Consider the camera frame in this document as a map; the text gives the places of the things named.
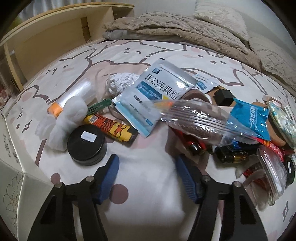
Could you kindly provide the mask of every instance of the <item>pillow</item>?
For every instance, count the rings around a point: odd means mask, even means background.
[[[249,31],[251,49],[262,68],[296,91],[296,61],[285,50],[260,34]]]
[[[242,16],[230,7],[197,2],[194,17],[224,28],[242,40],[249,40]]]

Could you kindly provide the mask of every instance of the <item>green object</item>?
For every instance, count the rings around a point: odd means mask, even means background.
[[[272,101],[267,101],[266,105],[269,109],[274,124],[282,134],[286,142],[291,148],[296,147],[296,126],[291,118],[281,108],[277,107]]]
[[[93,104],[92,106],[90,106],[88,108],[87,116],[93,115],[93,114],[97,113],[99,110],[102,110],[111,104],[112,104],[112,102],[110,99],[105,99],[99,103]]]

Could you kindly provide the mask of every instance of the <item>black round container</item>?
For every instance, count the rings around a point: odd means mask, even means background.
[[[72,159],[84,166],[97,164],[107,151],[105,135],[94,125],[76,128],[69,136],[67,146]]]
[[[287,184],[286,186],[289,186],[294,182],[295,179],[295,170],[294,170],[294,164],[292,159],[289,156],[285,156],[284,158],[284,166],[287,171]]]

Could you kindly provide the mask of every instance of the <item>white cotton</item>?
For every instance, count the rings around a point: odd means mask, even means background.
[[[69,135],[81,125],[86,114],[87,105],[84,100],[79,96],[71,97],[57,117],[56,125],[52,129],[46,145],[54,150],[65,151]]]
[[[55,124],[55,117],[51,114],[46,114],[45,117],[37,125],[35,135],[37,135],[40,140],[46,140],[49,137]]]
[[[112,97],[121,94],[128,86],[134,84],[139,78],[139,74],[133,73],[118,73],[110,77],[109,93]]]

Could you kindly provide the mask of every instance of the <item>cardboard box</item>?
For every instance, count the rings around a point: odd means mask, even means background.
[[[28,239],[52,187],[0,114],[0,215],[17,240]]]

